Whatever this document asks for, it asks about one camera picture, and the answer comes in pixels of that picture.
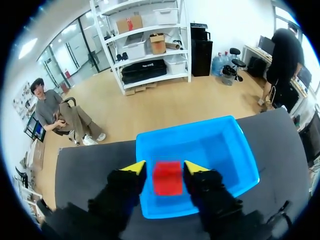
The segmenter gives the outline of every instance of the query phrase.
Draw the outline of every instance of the white shelving unit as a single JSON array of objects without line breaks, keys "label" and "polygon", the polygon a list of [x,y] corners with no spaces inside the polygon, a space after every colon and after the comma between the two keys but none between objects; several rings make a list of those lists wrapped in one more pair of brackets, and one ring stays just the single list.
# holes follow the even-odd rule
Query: white shelving unit
[{"label": "white shelving unit", "polygon": [[[110,4],[108,4],[106,8],[97,9],[95,0],[90,0],[92,16],[94,18],[94,24],[97,29],[99,39],[122,94],[125,94],[126,89],[129,88],[168,79],[187,78],[187,81],[191,82],[191,31],[186,1],[187,0],[109,0]],[[158,25],[154,22],[156,16],[152,16],[153,10],[166,8],[178,9],[177,24]],[[142,17],[143,27],[118,34],[116,21],[123,18],[129,18],[136,12],[138,12]],[[99,21],[98,19],[103,17],[106,17],[108,29],[114,32],[114,34],[111,35],[111,38],[107,40],[104,39],[104,35],[101,29],[101,21]],[[167,48],[166,52],[162,54],[152,54],[147,50],[144,57],[114,62],[113,59],[116,60],[116,55],[118,53],[125,52],[122,48],[127,37],[137,33],[145,33],[144,37],[149,36],[149,34],[152,33],[164,33],[166,42],[172,42],[172,40],[180,40],[183,50]],[[122,82],[122,75],[120,71],[121,67],[124,68],[125,66],[131,65],[133,63],[143,62],[155,58],[161,59],[163,57],[172,55],[182,55],[185,59],[187,59],[185,72],[181,72],[179,74],[170,74],[169,72],[167,72],[166,75],[153,77],[129,84],[124,84]]]}]

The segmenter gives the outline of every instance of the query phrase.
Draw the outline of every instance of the man in gray shirt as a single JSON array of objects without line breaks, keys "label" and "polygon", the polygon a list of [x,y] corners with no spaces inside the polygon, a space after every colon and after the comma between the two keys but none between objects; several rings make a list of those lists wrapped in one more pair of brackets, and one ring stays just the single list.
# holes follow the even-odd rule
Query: man in gray shirt
[{"label": "man in gray shirt", "polygon": [[69,132],[74,130],[76,141],[95,145],[106,138],[106,134],[95,124],[80,106],[71,107],[54,90],[44,92],[44,80],[37,78],[30,86],[38,98],[35,115],[46,131]]}]

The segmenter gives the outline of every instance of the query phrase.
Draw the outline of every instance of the white sneaker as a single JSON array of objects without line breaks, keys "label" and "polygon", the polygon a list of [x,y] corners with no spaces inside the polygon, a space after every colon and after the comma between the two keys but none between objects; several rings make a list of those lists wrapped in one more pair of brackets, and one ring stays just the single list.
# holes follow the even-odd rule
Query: white sneaker
[{"label": "white sneaker", "polygon": [[84,139],[82,139],[82,142],[83,142],[83,144],[86,145],[86,146],[91,146],[91,145],[97,145],[97,144],[98,144],[98,143],[97,143],[96,141],[94,141],[94,140],[92,139],[92,137],[89,136],[89,135],[85,135],[85,136],[84,136]]},{"label": "white sneaker", "polygon": [[262,98],[259,99],[258,101],[259,106],[262,107],[263,104],[265,104],[265,101],[262,100]]},{"label": "white sneaker", "polygon": [[106,135],[102,132],[102,133],[98,136],[98,138],[97,138],[96,140],[99,141],[99,142],[101,142],[101,141],[105,140],[105,138],[106,138]]}]

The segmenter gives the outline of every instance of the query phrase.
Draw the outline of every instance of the wooden floor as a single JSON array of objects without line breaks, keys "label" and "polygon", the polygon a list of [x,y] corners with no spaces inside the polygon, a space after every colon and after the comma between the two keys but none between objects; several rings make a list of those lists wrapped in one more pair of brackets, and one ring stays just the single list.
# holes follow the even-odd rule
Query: wooden floor
[{"label": "wooden floor", "polygon": [[[157,87],[124,96],[113,74],[106,70],[76,85],[65,96],[75,97],[92,119],[107,132],[103,144],[134,140],[141,132],[232,115],[257,114],[262,88],[246,72],[243,82],[224,85],[213,76],[160,82]],[[60,148],[76,147],[66,136],[47,132],[43,170],[36,186],[50,208],[56,208],[55,173]]]}]

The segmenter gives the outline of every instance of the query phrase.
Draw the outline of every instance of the blue plastic bin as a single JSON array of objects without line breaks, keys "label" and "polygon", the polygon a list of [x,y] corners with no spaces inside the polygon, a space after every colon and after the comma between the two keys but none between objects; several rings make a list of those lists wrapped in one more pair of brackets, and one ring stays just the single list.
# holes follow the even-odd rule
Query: blue plastic bin
[{"label": "blue plastic bin", "polygon": [[243,131],[232,116],[140,133],[136,137],[136,161],[146,161],[147,179],[140,196],[142,214],[147,219],[174,218],[195,214],[183,184],[183,194],[157,196],[152,173],[158,161],[184,160],[207,169],[216,169],[234,196],[259,182],[256,161]]}]

